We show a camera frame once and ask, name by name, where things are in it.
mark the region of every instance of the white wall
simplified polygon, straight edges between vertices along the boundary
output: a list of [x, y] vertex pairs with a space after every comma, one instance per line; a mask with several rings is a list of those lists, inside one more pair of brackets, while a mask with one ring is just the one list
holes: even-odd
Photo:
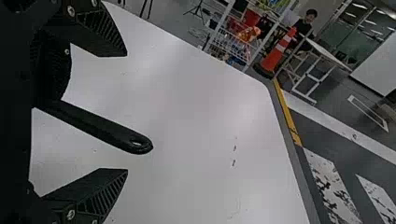
[[341, 6], [343, 0], [302, 0], [300, 2], [299, 12], [301, 17], [305, 16], [305, 12], [310, 8], [318, 11], [318, 17], [312, 24], [316, 34], [332, 17], [334, 11]]
[[396, 34], [390, 36], [351, 76], [386, 96], [396, 89]]

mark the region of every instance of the black stand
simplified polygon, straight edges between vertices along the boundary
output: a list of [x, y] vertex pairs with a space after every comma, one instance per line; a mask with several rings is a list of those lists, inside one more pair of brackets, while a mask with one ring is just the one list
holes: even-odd
[[[149, 19], [149, 15], [151, 14], [151, 8], [152, 8], [152, 1], [149, 1], [149, 8], [148, 8], [148, 19]], [[140, 15], [139, 17], [142, 18], [143, 17], [143, 12], [145, 12], [146, 9], [146, 4], [148, 3], [148, 0], [145, 0], [145, 2], [143, 3], [142, 9], [140, 10]]]
[[198, 6], [193, 7], [193, 8], [190, 9], [189, 11], [183, 13], [183, 15], [187, 15], [187, 14], [191, 13], [192, 15], [201, 18], [202, 24], [205, 24], [205, 22], [204, 22], [204, 16], [203, 16], [203, 13], [202, 13], [202, 3], [203, 3], [203, 2], [204, 2], [204, 0], [200, 0]]

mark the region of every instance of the white shelving unit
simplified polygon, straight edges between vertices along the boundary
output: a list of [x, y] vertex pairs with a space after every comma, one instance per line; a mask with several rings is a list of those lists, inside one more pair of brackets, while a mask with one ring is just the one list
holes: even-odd
[[274, 8], [271, 4], [268, 5], [269, 10], [265, 11], [257, 7], [260, 1], [249, 0], [248, 8], [258, 13], [260, 16], [268, 15], [268, 19], [274, 23], [270, 31], [267, 33], [263, 41], [257, 40], [247, 43], [236, 36], [232, 31], [227, 30], [226, 21], [231, 17], [230, 12], [233, 9], [235, 0], [230, 0], [230, 3], [225, 8], [217, 27], [211, 34], [204, 51], [221, 60], [227, 60], [229, 57], [235, 57], [236, 60], [242, 62], [245, 66], [242, 71], [246, 72], [251, 64], [255, 61], [263, 47], [267, 44], [271, 35], [280, 25], [286, 13], [290, 10], [295, 0], [290, 0], [287, 6], [281, 8]]

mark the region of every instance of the metal bolt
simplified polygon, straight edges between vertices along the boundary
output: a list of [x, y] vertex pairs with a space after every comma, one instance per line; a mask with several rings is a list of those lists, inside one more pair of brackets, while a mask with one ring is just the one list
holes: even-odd
[[92, 6], [97, 7], [98, 6], [98, 1], [97, 0], [91, 0]]
[[72, 6], [67, 7], [67, 12], [69, 13], [69, 16], [71, 16], [71, 17], [76, 16], [76, 11], [74, 10], [74, 8]]
[[68, 213], [67, 213], [67, 220], [72, 220], [73, 218], [74, 218], [74, 216], [76, 215], [76, 211], [75, 210], [70, 210]]

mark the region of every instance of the floor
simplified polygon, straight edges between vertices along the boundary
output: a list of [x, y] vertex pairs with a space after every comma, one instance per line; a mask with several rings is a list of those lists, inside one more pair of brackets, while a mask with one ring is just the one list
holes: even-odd
[[[202, 22], [182, 15], [197, 2], [154, 0], [148, 21], [195, 47], [202, 45], [189, 33], [190, 28], [203, 29]], [[141, 5], [127, 1], [126, 8], [137, 15]], [[252, 69], [247, 74], [262, 80]], [[286, 91], [290, 89], [290, 84], [283, 84]], [[386, 132], [348, 101], [353, 95], [375, 110], [381, 97], [341, 70], [335, 70], [313, 92], [312, 98], [318, 100], [315, 107], [286, 91], [303, 143], [303, 147], [296, 146], [296, 153], [320, 223], [396, 224], [396, 190], [392, 187], [396, 184], [396, 123], [387, 120]]]

